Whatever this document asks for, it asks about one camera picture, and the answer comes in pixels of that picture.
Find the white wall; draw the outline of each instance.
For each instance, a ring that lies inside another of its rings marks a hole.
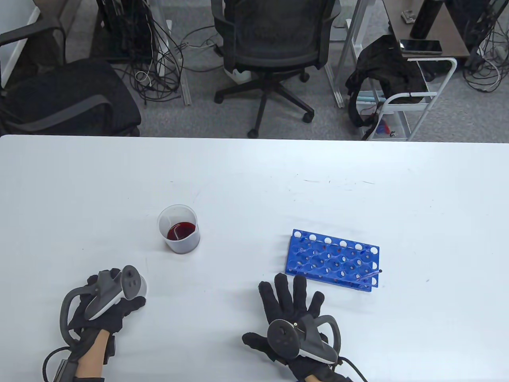
[[[0,0],[0,33],[8,32],[21,26],[33,23],[39,16],[33,0]],[[2,86],[11,75],[26,40],[0,47],[2,64]]]

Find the smartphone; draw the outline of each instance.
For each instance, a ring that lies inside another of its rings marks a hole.
[[[402,53],[407,54],[430,54],[439,56],[442,54],[442,46],[438,40],[400,40]]]
[[[406,24],[415,23],[415,13],[412,10],[406,10],[401,12],[401,17]]]

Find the chair wheel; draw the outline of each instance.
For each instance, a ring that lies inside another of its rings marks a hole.
[[[306,114],[304,114],[304,117],[302,117],[302,120],[305,123],[311,123],[311,121],[313,120],[314,117],[315,117],[315,113],[306,113]]]
[[[247,137],[248,137],[248,138],[251,138],[251,139],[256,139],[256,138],[258,138],[258,130],[251,129],[251,130],[247,133]]]
[[[214,102],[215,103],[222,103],[224,101],[224,97],[222,95],[216,94],[214,96]]]
[[[299,80],[301,82],[308,82],[309,81],[309,74],[306,72],[300,73]]]

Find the black bottle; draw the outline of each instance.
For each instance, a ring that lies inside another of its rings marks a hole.
[[[428,36],[443,2],[444,0],[424,0],[410,31],[411,38],[420,40]]]

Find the chair armrest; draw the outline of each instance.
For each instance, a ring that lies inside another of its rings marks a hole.
[[[62,33],[62,63],[65,64],[66,35],[64,27],[56,17],[44,18],[34,22],[33,24],[25,25],[13,31],[8,31],[0,34],[0,46],[23,40],[38,35],[39,33],[54,30],[59,30]]]
[[[104,105],[103,130],[107,131],[107,128],[113,121],[113,106],[111,105],[110,101],[108,101],[106,97],[102,95],[94,95],[89,97],[38,121],[18,124],[6,120],[4,123],[18,130],[26,132],[37,132],[68,121],[99,105]]]
[[[323,22],[334,21],[334,19],[338,17],[340,13],[341,13],[341,2],[340,0],[336,0],[334,6],[332,7],[332,12],[330,13],[330,16],[325,18]]]
[[[330,16],[325,17],[322,20],[322,30],[320,31],[320,53],[318,55],[318,64],[315,65],[317,69],[322,68],[329,59],[329,40],[330,40],[330,29],[332,28],[332,22],[341,13],[340,0],[335,0],[332,6]]]
[[[212,16],[214,19],[219,21],[221,24],[226,24],[230,26],[234,26],[232,22],[227,21],[224,17],[223,8],[222,8],[223,0],[210,0],[210,6],[212,8]]]
[[[224,68],[232,73],[235,68],[235,24],[226,20],[222,8],[223,0],[210,0],[214,26],[216,31],[223,37],[223,64]]]

